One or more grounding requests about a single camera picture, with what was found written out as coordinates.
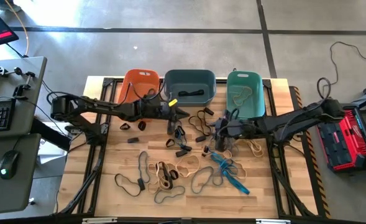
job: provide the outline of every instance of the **floor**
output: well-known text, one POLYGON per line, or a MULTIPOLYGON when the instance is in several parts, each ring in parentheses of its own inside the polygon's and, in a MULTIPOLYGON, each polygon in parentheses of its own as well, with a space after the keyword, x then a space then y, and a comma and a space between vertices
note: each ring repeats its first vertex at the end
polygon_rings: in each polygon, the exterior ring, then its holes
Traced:
MULTIPOLYGON (((81 94, 88 75, 123 75, 132 68, 160 76, 173 68, 205 68, 218 77, 237 68, 287 78, 310 103, 319 100, 318 78, 336 80, 331 44, 354 44, 366 56, 366 0, 15 2, 24 10, 19 15, 29 30, 29 56, 48 58, 45 81, 54 91, 81 94)), ((16 30, 20 40, 11 45, 23 53, 18 20, 8 12, 0 16, 16 30)), ((366 88, 366 60, 343 45, 333 52, 340 79, 332 96, 349 102, 366 88)), ((16 55, 2 45, 0 60, 6 58, 16 55)), ((39 106, 49 111, 45 97, 43 90, 39 106)), ((316 149, 332 217, 366 222, 366 172, 335 175, 316 149)), ((37 205, 0 218, 52 213, 59 184, 59 177, 35 179, 31 195, 37 205)))

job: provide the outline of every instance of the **red power station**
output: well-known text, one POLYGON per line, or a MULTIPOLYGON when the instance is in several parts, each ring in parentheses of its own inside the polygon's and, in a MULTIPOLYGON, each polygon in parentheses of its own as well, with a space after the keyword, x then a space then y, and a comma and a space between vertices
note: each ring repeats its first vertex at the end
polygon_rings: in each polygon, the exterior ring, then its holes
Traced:
POLYGON ((334 172, 366 169, 366 125, 354 105, 343 106, 340 123, 319 124, 318 133, 328 167, 334 172))

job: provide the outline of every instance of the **gray bin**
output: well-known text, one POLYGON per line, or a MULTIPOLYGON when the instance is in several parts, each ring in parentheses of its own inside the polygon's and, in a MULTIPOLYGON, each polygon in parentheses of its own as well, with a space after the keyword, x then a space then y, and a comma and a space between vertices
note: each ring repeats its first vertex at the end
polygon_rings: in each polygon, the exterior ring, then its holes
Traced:
POLYGON ((177 99, 178 106, 207 106, 216 95, 216 76, 209 70, 170 70, 165 75, 164 92, 169 100, 177 99), (180 91, 198 90, 204 94, 178 96, 180 91))

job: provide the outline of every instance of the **computer mouse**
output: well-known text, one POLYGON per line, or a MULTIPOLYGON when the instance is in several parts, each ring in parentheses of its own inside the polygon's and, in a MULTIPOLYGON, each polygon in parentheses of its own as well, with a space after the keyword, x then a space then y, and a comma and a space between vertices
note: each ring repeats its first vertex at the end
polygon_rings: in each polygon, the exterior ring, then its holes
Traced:
POLYGON ((19 158, 19 152, 16 150, 7 151, 0 163, 0 176, 2 179, 9 180, 17 170, 17 161, 19 158))

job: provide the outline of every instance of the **plastic bin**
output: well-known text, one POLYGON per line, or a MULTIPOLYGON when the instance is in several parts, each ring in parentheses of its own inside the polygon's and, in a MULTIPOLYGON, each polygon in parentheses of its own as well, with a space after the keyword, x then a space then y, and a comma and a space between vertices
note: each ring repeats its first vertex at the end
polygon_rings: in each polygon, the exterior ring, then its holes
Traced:
POLYGON ((165 75, 165 95, 177 99, 179 106, 207 106, 216 95, 216 76, 209 70, 170 70, 165 75), (203 90, 203 95, 178 96, 181 91, 188 93, 203 90))
POLYGON ((227 78, 227 110, 239 109, 239 118, 263 116, 262 77, 255 72, 234 71, 227 78))
POLYGON ((143 97, 144 95, 148 94, 151 89, 155 90, 155 93, 158 93, 159 76, 155 71, 152 70, 129 70, 123 79, 121 94, 119 94, 117 103, 122 103, 126 94, 127 96, 124 103, 132 103, 139 99, 139 97, 134 93, 133 86, 130 86, 129 92, 126 93, 129 83, 132 83, 137 94, 143 97))

